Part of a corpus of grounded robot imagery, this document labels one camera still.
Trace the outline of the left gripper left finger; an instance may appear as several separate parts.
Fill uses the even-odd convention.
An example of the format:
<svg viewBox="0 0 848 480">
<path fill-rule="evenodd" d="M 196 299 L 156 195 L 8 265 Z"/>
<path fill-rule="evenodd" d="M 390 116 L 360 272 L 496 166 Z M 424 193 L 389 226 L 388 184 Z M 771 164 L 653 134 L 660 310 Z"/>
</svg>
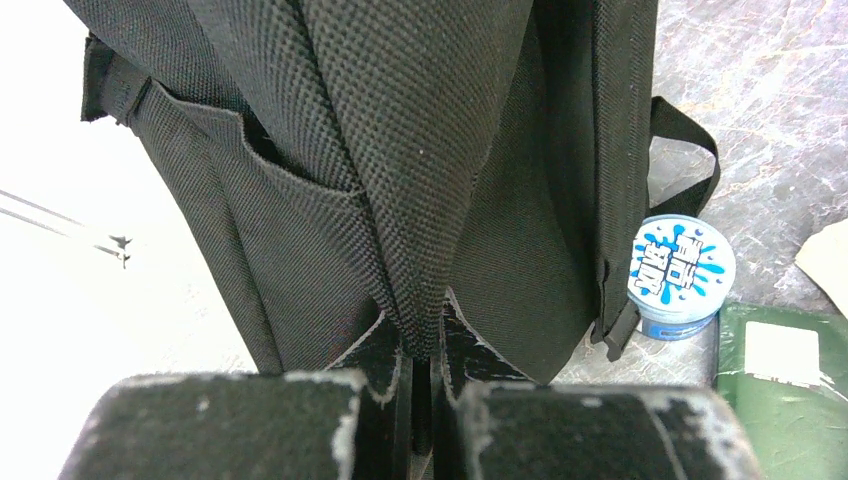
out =
<svg viewBox="0 0 848 480">
<path fill-rule="evenodd" d="M 412 362 L 377 321 L 319 371 L 124 379 L 89 414 L 64 479 L 403 479 Z"/>
</svg>

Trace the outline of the black student backpack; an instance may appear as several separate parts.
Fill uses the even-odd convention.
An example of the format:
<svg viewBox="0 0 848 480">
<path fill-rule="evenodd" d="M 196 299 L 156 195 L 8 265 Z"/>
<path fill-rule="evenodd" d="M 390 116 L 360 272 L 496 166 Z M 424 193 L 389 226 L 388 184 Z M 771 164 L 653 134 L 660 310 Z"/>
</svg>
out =
<svg viewBox="0 0 848 480">
<path fill-rule="evenodd" d="M 541 383 L 618 355 L 656 137 L 653 1 L 73 1 L 82 118 L 140 140 L 258 370 L 317 370 L 385 321 L 427 361 L 446 298 Z"/>
</svg>

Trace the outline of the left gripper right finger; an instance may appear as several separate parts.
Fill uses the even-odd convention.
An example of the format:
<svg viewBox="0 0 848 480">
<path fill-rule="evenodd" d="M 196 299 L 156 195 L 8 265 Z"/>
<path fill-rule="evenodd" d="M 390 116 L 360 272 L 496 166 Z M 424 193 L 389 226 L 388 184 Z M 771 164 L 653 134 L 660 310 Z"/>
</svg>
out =
<svg viewBox="0 0 848 480">
<path fill-rule="evenodd" d="M 711 391 L 540 385 L 445 295 L 432 361 L 438 479 L 758 479 L 741 424 Z"/>
</svg>

